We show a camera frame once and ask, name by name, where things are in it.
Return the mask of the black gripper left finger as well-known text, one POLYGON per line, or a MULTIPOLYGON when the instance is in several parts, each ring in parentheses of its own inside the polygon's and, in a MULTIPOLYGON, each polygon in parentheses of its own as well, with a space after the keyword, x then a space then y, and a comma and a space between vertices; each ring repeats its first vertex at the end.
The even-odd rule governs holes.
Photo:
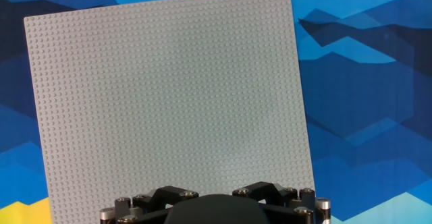
POLYGON ((164 223, 170 211, 167 205, 198 197, 198 192, 173 186, 133 197, 122 196, 114 200, 114 206, 99 211, 100 224, 164 223))

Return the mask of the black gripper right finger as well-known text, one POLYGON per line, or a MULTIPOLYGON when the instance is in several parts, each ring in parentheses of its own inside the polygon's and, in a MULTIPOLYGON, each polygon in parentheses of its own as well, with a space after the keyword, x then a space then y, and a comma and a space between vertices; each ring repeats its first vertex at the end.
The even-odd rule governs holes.
POLYGON ((331 224, 330 200, 317 198, 311 188, 297 190, 260 181, 238 188, 232 195, 258 202, 270 223, 331 224))

